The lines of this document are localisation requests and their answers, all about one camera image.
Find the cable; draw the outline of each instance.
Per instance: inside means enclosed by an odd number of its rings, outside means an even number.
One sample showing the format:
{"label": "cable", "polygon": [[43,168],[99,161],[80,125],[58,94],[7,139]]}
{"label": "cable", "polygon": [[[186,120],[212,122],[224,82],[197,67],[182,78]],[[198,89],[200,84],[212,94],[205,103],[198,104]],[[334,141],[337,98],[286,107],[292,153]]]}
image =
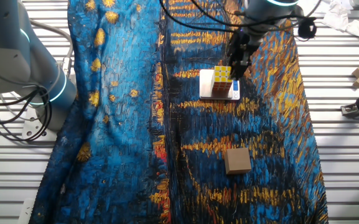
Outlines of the cable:
{"label": "cable", "polygon": [[198,29],[198,30],[210,30],[210,31],[231,32],[231,33],[235,32],[233,30],[228,30],[228,29],[197,27],[197,26],[192,26],[192,25],[188,25],[186,23],[180,22],[179,20],[175,19],[171,14],[169,14],[169,12],[168,12],[167,8],[165,7],[164,3],[162,2],[162,0],[159,0],[159,2],[160,2],[160,5],[161,5],[161,8],[165,12],[165,14],[170,19],[172,19],[174,22],[176,22],[176,23],[178,23],[178,24],[180,24],[182,26],[185,26],[185,27],[188,27],[188,28],[191,28],[191,29]]}
{"label": "cable", "polygon": [[[44,104],[46,104],[46,97],[43,97],[43,102]],[[0,135],[3,136],[4,138],[10,140],[10,141],[17,141],[17,142],[30,142],[33,140],[36,140],[37,138],[41,137],[41,135],[45,132],[45,130],[47,129],[48,125],[50,124],[50,120],[52,119],[52,106],[51,104],[48,105],[48,108],[45,107],[45,116],[44,116],[44,122],[42,123],[42,127],[39,129],[39,131],[37,133],[35,133],[33,136],[27,138],[27,139],[22,139],[17,137],[16,135],[14,135],[13,133],[10,132],[9,129],[7,129],[5,127],[5,125],[1,125],[13,138],[10,138],[8,136],[8,134],[2,133],[0,131]]]}
{"label": "cable", "polygon": [[225,9],[225,7],[224,7],[218,0],[215,0],[215,3],[217,3],[217,4],[222,8],[222,10],[226,13],[226,16],[228,16],[228,14],[229,14],[229,15],[232,15],[232,16],[238,16],[238,15],[235,14],[235,13],[232,13],[232,12],[227,11],[227,10]]}
{"label": "cable", "polygon": [[[4,99],[4,96],[2,94],[0,94],[0,98],[2,100],[3,103],[6,103],[6,100]],[[14,116],[17,116],[17,113],[15,113],[8,105],[6,105],[6,109],[11,112]],[[41,116],[39,116],[38,118],[34,118],[34,119],[27,119],[27,118],[22,118],[19,117],[19,119],[22,119],[24,121],[37,121],[39,119],[41,119],[42,117],[45,116],[45,113],[43,113]]]}
{"label": "cable", "polygon": [[30,19],[30,23],[32,25],[34,25],[34,26],[41,27],[43,29],[46,29],[46,30],[49,30],[51,32],[54,32],[54,33],[57,33],[57,34],[60,34],[60,35],[64,36],[70,43],[70,48],[68,50],[68,53],[67,53],[66,57],[68,57],[68,58],[72,57],[72,54],[73,54],[73,41],[72,41],[72,38],[70,37],[70,34],[64,32],[63,30],[58,29],[56,27],[53,27],[53,26],[50,26],[50,25],[47,25],[47,24],[43,24],[41,22],[37,22],[37,21],[34,21],[32,19]]}
{"label": "cable", "polygon": [[298,16],[298,15],[286,15],[286,16],[278,16],[278,17],[275,17],[275,18],[272,18],[272,19],[266,19],[264,21],[260,21],[260,22],[254,22],[254,23],[251,23],[251,24],[232,24],[232,23],[229,23],[229,22],[224,22],[224,21],[221,21],[213,16],[211,16],[208,12],[206,12],[199,4],[197,4],[197,2],[195,0],[190,0],[197,8],[198,10],[200,10],[200,12],[202,14],[204,14],[205,16],[207,16],[208,18],[214,20],[215,22],[218,22],[222,25],[225,25],[225,26],[232,26],[232,27],[251,27],[251,26],[256,26],[256,25],[260,25],[260,24],[265,24],[265,23],[268,23],[268,22],[273,22],[273,21],[277,21],[277,20],[280,20],[280,19],[290,19],[290,18],[302,18],[302,19],[305,19],[304,16]]}
{"label": "cable", "polygon": [[18,104],[18,103],[20,103],[20,102],[23,102],[24,100],[29,99],[29,98],[32,96],[32,94],[34,93],[34,91],[31,92],[30,94],[28,94],[27,96],[25,96],[25,97],[19,99],[19,100],[12,101],[12,102],[10,102],[10,103],[0,103],[0,106],[11,106],[11,105],[15,105],[15,104]]}
{"label": "cable", "polygon": [[23,108],[20,110],[19,114],[17,114],[15,117],[9,119],[9,120],[6,120],[6,121],[0,121],[0,124],[7,124],[7,123],[10,123],[12,121],[15,121],[17,120],[21,115],[22,113],[26,110],[27,108],[27,105],[31,102],[31,100],[36,96],[37,94],[37,91],[33,91],[31,93],[31,97],[29,98],[29,100],[24,104]]}
{"label": "cable", "polygon": [[[319,0],[315,7],[310,11],[310,13],[308,13],[308,15],[305,16],[305,19],[309,18],[315,11],[316,9],[320,6],[320,3],[322,2],[322,0]],[[300,21],[297,21],[296,23],[292,24],[292,25],[289,25],[287,27],[283,27],[283,28],[280,28],[280,29],[270,29],[269,31],[282,31],[282,30],[286,30],[286,29],[290,29],[290,28],[293,28],[295,27],[296,25],[298,25],[300,23]]]}

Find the painted cloth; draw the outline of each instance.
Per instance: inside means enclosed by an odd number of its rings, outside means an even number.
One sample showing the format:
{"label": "painted cloth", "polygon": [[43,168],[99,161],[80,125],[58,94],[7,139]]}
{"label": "painted cloth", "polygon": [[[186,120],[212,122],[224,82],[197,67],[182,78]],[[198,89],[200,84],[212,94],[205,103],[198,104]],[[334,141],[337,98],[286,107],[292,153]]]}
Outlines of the painted cloth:
{"label": "painted cloth", "polygon": [[[220,6],[202,4],[236,21]],[[217,27],[188,0],[168,8]],[[68,22],[78,98],[30,223],[328,223],[291,30],[266,36],[240,100],[205,101],[198,71],[225,63],[228,34],[173,24],[158,0],[70,0]],[[226,175],[237,147],[252,170]]]}

